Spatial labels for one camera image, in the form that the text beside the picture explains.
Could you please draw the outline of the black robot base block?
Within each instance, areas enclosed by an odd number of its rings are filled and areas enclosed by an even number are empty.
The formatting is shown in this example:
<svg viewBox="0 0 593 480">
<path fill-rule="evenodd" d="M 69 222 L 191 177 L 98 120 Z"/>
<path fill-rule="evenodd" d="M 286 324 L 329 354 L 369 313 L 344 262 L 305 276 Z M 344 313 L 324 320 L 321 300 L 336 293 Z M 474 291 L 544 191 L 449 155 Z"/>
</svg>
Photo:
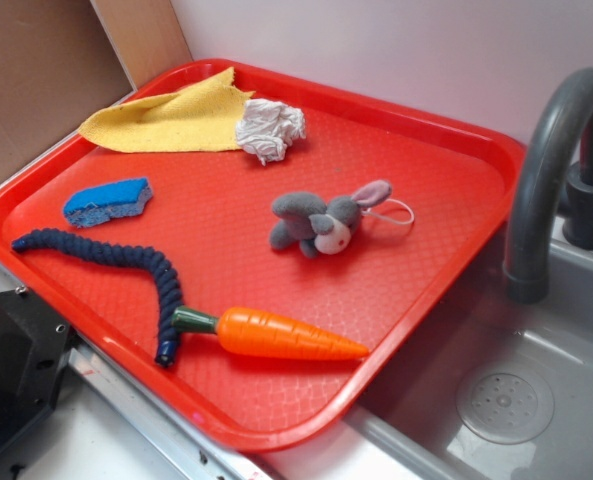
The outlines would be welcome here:
<svg viewBox="0 0 593 480">
<path fill-rule="evenodd" d="M 55 410 L 73 338 L 33 292 L 0 292 L 0 456 Z"/>
</svg>

